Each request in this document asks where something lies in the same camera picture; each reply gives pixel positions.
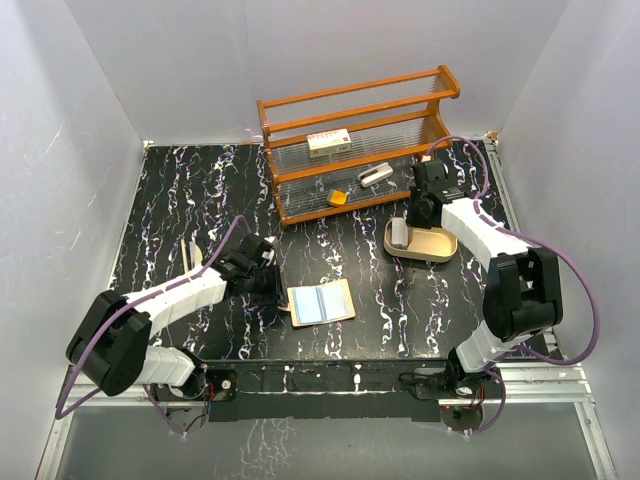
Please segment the stack of cards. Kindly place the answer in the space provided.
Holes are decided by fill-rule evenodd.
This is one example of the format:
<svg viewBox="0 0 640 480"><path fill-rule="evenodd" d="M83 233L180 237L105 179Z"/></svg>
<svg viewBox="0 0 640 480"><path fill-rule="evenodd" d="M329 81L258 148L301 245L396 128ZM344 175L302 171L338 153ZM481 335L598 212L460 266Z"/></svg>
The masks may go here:
<svg viewBox="0 0 640 480"><path fill-rule="evenodd" d="M391 220L391 241L393 248L405 250L409 244L409 230L403 217Z"/></svg>

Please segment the beige oval tray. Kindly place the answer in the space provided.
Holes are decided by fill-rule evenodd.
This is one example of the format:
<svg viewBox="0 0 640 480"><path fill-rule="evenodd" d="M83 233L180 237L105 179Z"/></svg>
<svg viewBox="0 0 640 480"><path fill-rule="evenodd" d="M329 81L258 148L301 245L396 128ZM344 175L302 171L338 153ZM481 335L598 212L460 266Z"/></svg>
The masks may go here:
<svg viewBox="0 0 640 480"><path fill-rule="evenodd" d="M445 263L458 250L458 239L450 232L442 228L423 229L410 227L407 224L409 230L408 247L405 250L393 248L390 244L392 218L385 225L383 246L385 251L393 257L429 263Z"/></svg>

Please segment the cream leather card holder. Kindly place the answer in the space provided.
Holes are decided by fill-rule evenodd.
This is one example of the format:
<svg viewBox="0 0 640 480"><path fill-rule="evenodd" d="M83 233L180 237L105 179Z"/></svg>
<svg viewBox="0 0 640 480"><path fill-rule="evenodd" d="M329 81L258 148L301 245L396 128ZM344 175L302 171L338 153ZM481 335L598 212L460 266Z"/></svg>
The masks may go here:
<svg viewBox="0 0 640 480"><path fill-rule="evenodd" d="M316 286L288 287L286 299L293 328L325 325L356 316L346 279Z"/></svg>

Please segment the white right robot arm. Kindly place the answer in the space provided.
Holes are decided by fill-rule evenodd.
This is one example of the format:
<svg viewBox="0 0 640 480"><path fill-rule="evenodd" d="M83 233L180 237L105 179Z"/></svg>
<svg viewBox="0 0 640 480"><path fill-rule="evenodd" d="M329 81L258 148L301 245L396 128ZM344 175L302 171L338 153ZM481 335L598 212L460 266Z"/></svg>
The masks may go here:
<svg viewBox="0 0 640 480"><path fill-rule="evenodd" d="M531 336L562 320L557 255L502 231L481 201L448 178L440 160L412 166L407 224L453 234L486 273L484 319L448 354L444 378L466 397L489 378L486 368Z"/></svg>

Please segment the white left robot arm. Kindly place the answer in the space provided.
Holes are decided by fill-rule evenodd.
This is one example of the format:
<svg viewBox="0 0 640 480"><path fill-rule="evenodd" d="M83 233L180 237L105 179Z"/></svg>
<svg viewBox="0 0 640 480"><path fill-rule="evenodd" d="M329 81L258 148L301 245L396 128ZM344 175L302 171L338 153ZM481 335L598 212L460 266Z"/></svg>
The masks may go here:
<svg viewBox="0 0 640 480"><path fill-rule="evenodd" d="M206 366L184 348L156 347L150 339L208 306L247 296L284 306L276 239L248 234L217 258L151 290L110 289L91 304L66 349L67 359L107 396L133 385L165 385L185 399L204 393Z"/></svg>

